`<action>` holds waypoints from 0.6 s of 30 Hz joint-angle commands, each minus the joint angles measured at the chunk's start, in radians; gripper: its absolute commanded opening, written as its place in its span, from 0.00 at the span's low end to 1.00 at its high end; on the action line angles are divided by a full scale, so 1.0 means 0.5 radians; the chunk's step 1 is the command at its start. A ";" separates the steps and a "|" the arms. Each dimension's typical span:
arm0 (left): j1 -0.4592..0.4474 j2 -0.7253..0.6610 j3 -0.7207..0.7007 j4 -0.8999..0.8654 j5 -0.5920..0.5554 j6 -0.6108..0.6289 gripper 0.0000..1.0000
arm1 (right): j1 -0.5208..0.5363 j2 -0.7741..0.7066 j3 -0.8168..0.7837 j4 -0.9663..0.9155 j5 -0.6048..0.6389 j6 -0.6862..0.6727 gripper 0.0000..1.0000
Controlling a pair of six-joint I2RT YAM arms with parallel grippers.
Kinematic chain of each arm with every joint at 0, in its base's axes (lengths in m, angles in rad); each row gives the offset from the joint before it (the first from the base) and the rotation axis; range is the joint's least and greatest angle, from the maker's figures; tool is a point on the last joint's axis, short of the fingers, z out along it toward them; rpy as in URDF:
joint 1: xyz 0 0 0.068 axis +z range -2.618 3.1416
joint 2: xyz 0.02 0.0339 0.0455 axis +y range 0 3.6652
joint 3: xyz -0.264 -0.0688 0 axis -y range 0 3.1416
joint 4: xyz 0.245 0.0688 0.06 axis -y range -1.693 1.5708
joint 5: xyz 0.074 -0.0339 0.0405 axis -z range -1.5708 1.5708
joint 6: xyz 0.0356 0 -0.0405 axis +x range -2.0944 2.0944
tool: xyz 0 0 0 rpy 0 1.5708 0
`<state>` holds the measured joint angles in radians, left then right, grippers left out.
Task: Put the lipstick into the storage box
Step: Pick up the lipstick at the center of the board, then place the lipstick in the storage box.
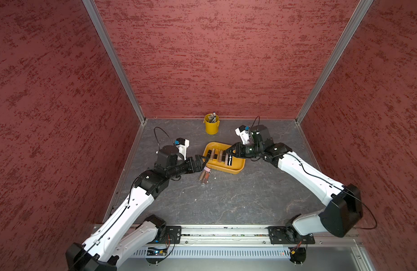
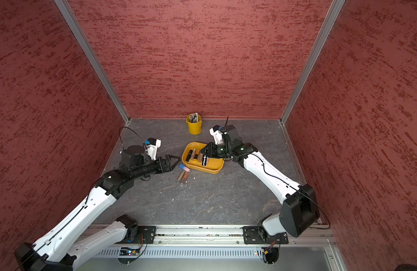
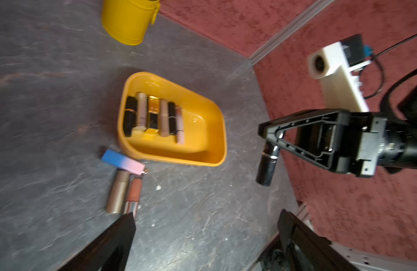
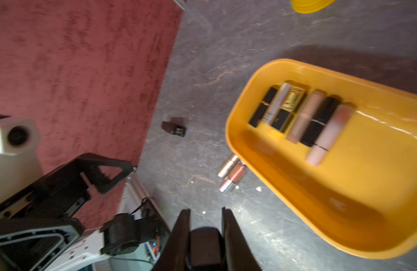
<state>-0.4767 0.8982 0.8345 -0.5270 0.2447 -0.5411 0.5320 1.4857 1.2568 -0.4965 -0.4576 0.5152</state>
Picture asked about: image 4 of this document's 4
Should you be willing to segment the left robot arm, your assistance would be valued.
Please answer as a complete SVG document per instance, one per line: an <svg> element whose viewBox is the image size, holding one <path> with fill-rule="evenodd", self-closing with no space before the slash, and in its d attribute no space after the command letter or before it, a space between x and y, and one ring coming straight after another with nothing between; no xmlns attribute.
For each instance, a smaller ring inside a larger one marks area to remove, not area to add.
<svg viewBox="0 0 417 271"><path fill-rule="evenodd" d="M76 271L142 245L159 258L170 230L134 181L129 207L100 228L88 230L75 218L91 199L89 185L105 194L133 174L130 162L91 153L46 175L30 153L0 154L0 271Z"/></svg>

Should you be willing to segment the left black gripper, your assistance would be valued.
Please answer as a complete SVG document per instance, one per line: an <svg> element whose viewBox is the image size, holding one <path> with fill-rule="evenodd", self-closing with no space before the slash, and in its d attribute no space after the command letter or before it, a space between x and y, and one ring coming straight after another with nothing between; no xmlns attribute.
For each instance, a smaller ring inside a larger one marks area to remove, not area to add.
<svg viewBox="0 0 417 271"><path fill-rule="evenodd" d="M101 167L121 171L109 178ZM90 200L87 182L107 194L132 172L130 161L82 154L0 204L0 237L51 232L79 237L85 227L72 216Z"/></svg>

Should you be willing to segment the gold black square lipstick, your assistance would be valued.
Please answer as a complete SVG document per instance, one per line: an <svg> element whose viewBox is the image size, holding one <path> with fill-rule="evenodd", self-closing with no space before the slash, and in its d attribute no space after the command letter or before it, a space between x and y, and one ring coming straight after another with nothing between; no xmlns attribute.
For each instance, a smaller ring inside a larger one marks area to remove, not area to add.
<svg viewBox="0 0 417 271"><path fill-rule="evenodd" d="M285 102L280 106L271 127L281 133L285 133L305 95L305 89L294 86L285 99Z"/></svg>

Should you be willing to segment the pink lip gloss tube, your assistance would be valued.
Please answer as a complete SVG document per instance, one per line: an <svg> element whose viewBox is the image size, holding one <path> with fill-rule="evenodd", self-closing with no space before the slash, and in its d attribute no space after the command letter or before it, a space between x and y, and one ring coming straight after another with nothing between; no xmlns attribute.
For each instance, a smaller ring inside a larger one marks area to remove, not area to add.
<svg viewBox="0 0 417 271"><path fill-rule="evenodd" d="M349 105L340 105L335 110L333 116L312 145L311 151L306 157L306 162L313 166L321 164L344 130L354 111L355 108Z"/></svg>

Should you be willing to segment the black lipstick tube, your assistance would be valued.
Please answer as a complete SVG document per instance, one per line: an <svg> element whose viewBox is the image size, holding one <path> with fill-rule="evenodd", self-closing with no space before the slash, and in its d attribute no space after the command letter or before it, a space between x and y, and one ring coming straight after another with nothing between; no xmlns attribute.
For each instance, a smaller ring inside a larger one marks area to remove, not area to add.
<svg viewBox="0 0 417 271"><path fill-rule="evenodd" d="M341 101L342 99L339 96L328 96L323 100L301 137L301 144L308 147L314 144Z"/></svg>
<svg viewBox="0 0 417 271"><path fill-rule="evenodd" d="M277 94L278 89L274 87L270 87L270 89L265 94L264 98L260 101L257 110L254 112L253 116L251 117L249 124L256 128L263 118L264 114L266 113L270 103L273 101L275 95Z"/></svg>

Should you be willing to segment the yellow plastic storage box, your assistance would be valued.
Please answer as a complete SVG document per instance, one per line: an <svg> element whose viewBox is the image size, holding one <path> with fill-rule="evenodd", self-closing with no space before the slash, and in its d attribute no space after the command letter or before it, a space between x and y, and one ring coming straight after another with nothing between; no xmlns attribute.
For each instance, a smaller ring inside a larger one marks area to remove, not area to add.
<svg viewBox="0 0 417 271"><path fill-rule="evenodd" d="M250 119L289 81L354 113L318 166L310 149ZM225 127L230 149L315 233L346 253L390 259L417 247L417 95L291 59L261 66Z"/></svg>

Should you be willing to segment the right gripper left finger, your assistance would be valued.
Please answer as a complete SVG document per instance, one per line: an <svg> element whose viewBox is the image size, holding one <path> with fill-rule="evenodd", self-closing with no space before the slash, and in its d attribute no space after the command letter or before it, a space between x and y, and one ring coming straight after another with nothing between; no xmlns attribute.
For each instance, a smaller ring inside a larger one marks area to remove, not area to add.
<svg viewBox="0 0 417 271"><path fill-rule="evenodd" d="M152 271L185 271L190 232L190 209L180 212L165 248Z"/></svg>

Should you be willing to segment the tan lipstick tube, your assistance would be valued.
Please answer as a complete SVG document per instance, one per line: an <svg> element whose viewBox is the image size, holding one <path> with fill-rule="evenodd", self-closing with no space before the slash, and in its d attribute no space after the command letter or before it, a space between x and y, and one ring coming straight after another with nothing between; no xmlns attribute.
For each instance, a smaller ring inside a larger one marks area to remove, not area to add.
<svg viewBox="0 0 417 271"><path fill-rule="evenodd" d="M297 113L297 117L286 140L294 144L298 143L304 135L312 117L318 110L326 95L321 91L313 91L305 100L303 106Z"/></svg>

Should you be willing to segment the silver grey lipstick tube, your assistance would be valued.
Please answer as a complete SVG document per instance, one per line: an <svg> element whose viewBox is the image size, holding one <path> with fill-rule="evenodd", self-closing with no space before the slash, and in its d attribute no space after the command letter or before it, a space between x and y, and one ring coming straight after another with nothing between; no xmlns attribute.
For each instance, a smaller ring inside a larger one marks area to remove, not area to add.
<svg viewBox="0 0 417 271"><path fill-rule="evenodd" d="M272 124L273 120L276 117L276 114L279 108L285 102L287 96L289 95L292 85L289 83L283 83L277 94L275 95L274 99L272 100L271 104L269 105L266 113L263 116L262 123L265 124Z"/></svg>

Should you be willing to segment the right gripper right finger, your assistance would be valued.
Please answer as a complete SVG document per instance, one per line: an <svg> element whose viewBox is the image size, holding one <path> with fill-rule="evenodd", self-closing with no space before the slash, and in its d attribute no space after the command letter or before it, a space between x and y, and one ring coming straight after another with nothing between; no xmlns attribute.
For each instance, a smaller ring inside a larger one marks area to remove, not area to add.
<svg viewBox="0 0 417 271"><path fill-rule="evenodd" d="M222 235L226 266L229 271L261 271L232 212L222 208Z"/></svg>

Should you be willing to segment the black lipstick group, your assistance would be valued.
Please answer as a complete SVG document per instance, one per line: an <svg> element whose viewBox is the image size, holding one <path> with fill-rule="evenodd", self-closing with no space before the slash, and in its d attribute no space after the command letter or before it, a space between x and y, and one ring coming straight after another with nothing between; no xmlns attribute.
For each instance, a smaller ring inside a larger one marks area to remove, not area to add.
<svg viewBox="0 0 417 271"><path fill-rule="evenodd" d="M189 233L185 258L187 271L226 271L224 238L217 228L202 227Z"/></svg>

